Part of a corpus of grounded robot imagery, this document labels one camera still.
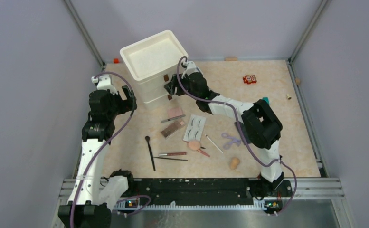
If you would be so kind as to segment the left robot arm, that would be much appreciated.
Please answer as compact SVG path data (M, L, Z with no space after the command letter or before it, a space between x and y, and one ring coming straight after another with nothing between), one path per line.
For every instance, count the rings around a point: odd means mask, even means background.
M82 128L81 157L76 181L66 205L58 208L57 216L67 228L108 228L111 224L113 194L100 193L104 156L111 141L128 124L137 108L136 97L130 86L119 92L97 89L89 95L90 111Z

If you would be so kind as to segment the white plastic drawer organizer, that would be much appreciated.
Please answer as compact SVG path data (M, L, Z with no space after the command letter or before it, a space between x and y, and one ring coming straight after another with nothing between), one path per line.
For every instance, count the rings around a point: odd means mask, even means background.
M148 110L169 102L164 88L186 50L171 30L165 30L120 49L120 56L134 81L134 93Z

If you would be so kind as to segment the pink compact case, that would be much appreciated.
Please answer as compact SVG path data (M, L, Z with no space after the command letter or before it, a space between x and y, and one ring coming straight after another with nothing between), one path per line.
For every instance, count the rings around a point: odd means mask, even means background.
M174 118L178 116L184 115L184 112L181 107L176 107L168 110L168 118Z

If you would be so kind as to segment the brown eyeshadow palette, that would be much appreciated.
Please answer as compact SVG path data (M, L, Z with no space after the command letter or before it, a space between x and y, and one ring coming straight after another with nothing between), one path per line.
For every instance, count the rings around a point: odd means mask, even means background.
M161 131L162 136L167 139L185 125L183 120L175 120Z

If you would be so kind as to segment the silver red lip pencil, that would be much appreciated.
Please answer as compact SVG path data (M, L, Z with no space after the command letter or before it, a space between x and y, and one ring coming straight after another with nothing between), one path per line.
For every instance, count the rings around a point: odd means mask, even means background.
M187 152L168 152L168 153L160 153L159 157L168 157L168 156L184 156L187 155Z

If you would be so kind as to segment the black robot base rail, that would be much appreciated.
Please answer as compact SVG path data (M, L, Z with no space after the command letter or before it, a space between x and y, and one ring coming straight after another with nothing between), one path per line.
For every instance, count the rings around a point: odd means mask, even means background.
M151 206L172 202L178 206L252 205L254 200L285 198L293 193L288 180L276 188L262 180L249 178L144 178L130 180L128 184L123 197L147 195L151 198Z

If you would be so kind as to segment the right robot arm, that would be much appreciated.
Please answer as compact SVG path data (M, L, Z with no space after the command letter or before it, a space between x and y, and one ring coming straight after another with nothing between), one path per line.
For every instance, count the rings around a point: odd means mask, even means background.
M254 152L251 154L262 166L263 193L273 196L280 190L284 180L279 154L283 126L265 100L248 103L226 98L212 91L201 73L192 73L190 76L173 74L164 88L169 95L188 95L195 99L197 107L203 112L234 119L246 147L250 150L253 144L258 149L258 155Z

